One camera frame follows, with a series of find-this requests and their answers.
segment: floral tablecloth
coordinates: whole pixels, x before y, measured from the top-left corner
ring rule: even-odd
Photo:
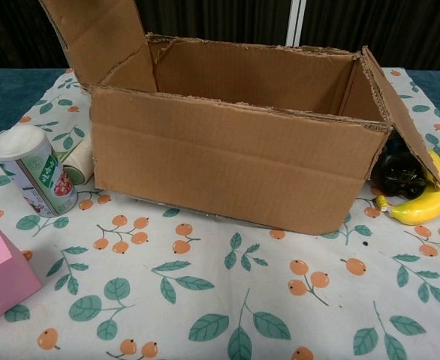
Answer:
[[[384,70],[440,154],[440,112]],[[67,152],[89,96],[67,70],[20,122]],[[78,191],[40,218],[0,170],[0,229],[44,285],[0,317],[0,359],[440,359],[440,217],[403,226],[366,184],[338,232],[309,236]]]

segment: pink box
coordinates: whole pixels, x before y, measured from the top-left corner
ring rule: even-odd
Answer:
[[[0,231],[0,316],[40,288],[25,257]]]

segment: toy banana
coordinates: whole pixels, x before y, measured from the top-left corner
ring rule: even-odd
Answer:
[[[440,175],[440,157],[433,151],[429,151],[429,154]],[[440,215],[440,189],[435,186],[430,174],[427,178],[429,182],[418,198],[400,205],[389,206],[385,196],[381,195],[376,200],[378,208],[407,225],[423,224],[438,217]]]

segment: printed can label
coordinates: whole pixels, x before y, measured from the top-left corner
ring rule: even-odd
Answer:
[[[74,186],[47,141],[33,154],[14,161],[0,161],[0,167],[40,216],[52,218],[64,214],[77,201]]]

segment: dark curtain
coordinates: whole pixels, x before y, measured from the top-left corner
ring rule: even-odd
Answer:
[[[284,44],[290,0],[137,0],[137,6],[146,32]],[[67,66],[38,0],[0,0],[0,68]]]
[[[440,0],[308,0],[300,42],[368,45],[382,66],[440,70]]]

